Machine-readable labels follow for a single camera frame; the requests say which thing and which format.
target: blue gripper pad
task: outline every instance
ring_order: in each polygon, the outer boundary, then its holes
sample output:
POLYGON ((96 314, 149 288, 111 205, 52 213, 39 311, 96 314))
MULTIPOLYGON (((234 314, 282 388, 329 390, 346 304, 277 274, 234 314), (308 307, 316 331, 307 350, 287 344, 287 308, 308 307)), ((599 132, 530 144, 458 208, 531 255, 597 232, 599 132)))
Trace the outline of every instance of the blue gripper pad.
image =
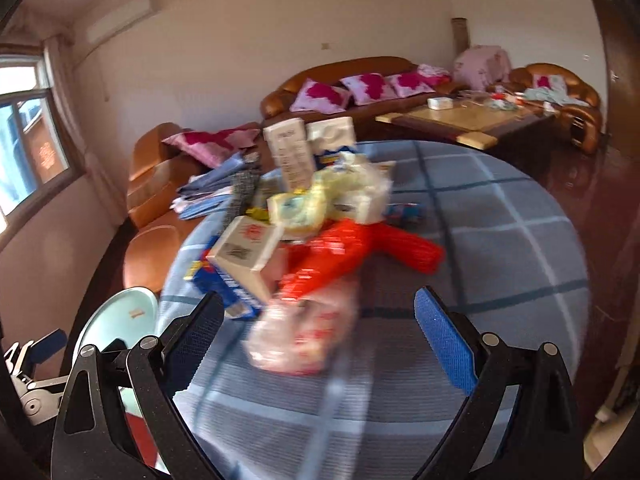
POLYGON ((440 306, 439 299, 426 288, 415 293, 414 310, 415 319, 449 381, 470 396, 478 384, 471 348, 440 306))

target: plastic bag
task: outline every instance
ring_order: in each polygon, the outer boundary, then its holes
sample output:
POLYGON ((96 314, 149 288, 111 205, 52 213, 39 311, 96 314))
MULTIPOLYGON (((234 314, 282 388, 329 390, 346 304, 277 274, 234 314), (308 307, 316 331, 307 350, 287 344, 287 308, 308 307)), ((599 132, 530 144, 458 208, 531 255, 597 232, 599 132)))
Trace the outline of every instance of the plastic bag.
POLYGON ((393 256, 407 267, 431 274, 444 259, 444 249, 422 237, 383 223, 368 227, 373 249, 393 256))
POLYGON ((306 253, 305 249, 296 248, 299 263, 290 265, 292 274, 280 281, 282 299, 299 301, 359 268, 371 250, 368 227, 344 219, 306 243, 306 253))
POLYGON ((358 280, 335 280, 299 303, 274 298, 244 342, 252 364, 292 375, 321 371, 358 316, 358 280))
POLYGON ((287 248, 289 272, 280 281, 284 300, 297 301, 357 269, 371 251, 382 251, 412 269, 431 274, 444 250, 417 235, 387 224, 340 220, 305 244, 287 248))
POLYGON ((388 171, 365 155, 341 152, 340 161, 314 173, 309 190, 270 197, 270 220, 282 225, 287 236, 299 238, 317 234, 325 219, 380 222, 391 185, 388 171))

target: folded cloth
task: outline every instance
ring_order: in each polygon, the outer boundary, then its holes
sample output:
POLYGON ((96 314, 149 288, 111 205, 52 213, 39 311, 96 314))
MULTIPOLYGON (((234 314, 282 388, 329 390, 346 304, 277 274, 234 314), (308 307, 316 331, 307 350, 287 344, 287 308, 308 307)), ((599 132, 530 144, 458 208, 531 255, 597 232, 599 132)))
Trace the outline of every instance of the folded cloth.
POLYGON ((222 196, 223 198, 228 198, 232 193, 232 187, 231 186, 226 186, 223 187, 222 189, 215 191, 213 193, 197 193, 194 195, 187 197, 182 197, 179 196, 178 198, 176 198, 172 204, 171 204, 171 209, 173 209, 175 212, 179 214, 181 214, 185 209, 187 208, 195 208, 196 206, 202 204, 202 203, 208 203, 208 204, 217 204, 218 201, 213 201, 211 199, 222 196))
POLYGON ((220 206, 225 205, 229 200, 230 195, 217 195, 204 200, 198 200, 185 207, 178 215, 180 220, 191 220, 192 218, 198 218, 200 216, 207 216, 213 213, 220 206))
POLYGON ((562 92, 559 89, 552 90, 551 88, 527 88, 524 92, 524 98, 527 101, 550 101, 561 106, 591 106, 585 101, 580 101, 580 99, 569 97, 566 92, 562 92))
POLYGON ((178 194, 188 197, 196 193, 214 192, 231 184, 231 176, 236 171, 244 170, 246 163, 241 153, 236 153, 223 162, 215 170, 201 175, 192 182, 178 188, 178 194))

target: cardboard box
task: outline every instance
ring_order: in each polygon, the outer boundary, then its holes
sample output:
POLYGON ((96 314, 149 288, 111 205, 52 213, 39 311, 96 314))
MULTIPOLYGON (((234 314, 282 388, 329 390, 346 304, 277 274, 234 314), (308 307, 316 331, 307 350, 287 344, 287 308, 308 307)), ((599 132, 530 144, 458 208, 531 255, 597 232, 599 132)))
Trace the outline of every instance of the cardboard box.
POLYGON ((358 152, 353 119, 350 117, 310 123, 306 126, 306 132, 318 170, 340 159, 340 152, 358 152))
POLYGON ((278 248, 283 233, 282 227, 248 216, 236 217, 207 259, 267 303, 286 272, 286 253, 278 248))
POLYGON ((282 180, 287 191, 308 189, 316 163, 306 142, 305 121, 298 118, 281 121, 267 126, 262 134, 273 160, 282 169, 282 180))

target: wooden table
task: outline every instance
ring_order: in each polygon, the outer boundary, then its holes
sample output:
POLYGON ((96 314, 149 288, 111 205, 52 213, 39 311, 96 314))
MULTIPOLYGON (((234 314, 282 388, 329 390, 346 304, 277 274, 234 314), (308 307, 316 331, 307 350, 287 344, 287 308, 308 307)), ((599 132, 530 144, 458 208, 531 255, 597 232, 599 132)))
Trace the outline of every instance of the wooden table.
POLYGON ((555 115, 527 106, 518 111, 493 110, 457 100, 451 110, 419 107, 406 113, 376 117, 386 124, 376 138, 413 139, 463 144, 484 151, 538 178, 545 174, 556 140, 555 115))

